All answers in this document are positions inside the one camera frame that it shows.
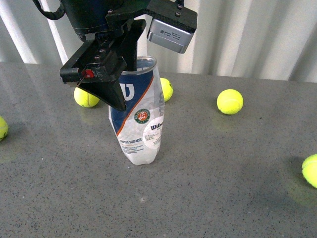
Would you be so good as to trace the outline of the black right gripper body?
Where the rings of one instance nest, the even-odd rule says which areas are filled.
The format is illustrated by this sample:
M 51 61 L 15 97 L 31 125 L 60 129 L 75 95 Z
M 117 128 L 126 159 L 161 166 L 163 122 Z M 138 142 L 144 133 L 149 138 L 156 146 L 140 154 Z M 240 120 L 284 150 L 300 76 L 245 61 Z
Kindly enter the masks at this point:
M 71 86 L 116 80 L 127 67 L 123 41 L 142 15 L 188 33 L 197 29 L 197 13 L 181 0 L 63 0 L 60 7 L 83 41 L 60 71 Z

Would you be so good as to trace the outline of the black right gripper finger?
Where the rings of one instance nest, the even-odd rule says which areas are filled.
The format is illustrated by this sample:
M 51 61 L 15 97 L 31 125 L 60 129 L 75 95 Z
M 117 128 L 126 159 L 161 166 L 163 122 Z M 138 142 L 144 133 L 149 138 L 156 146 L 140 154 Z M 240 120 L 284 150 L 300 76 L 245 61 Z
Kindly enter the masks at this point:
M 81 83 L 77 87 L 99 98 L 117 111 L 126 111 L 126 102 L 118 80 Z
M 138 40 L 146 27 L 144 19 L 133 20 L 124 41 L 122 56 L 127 64 L 125 71 L 137 71 L 137 47 Z

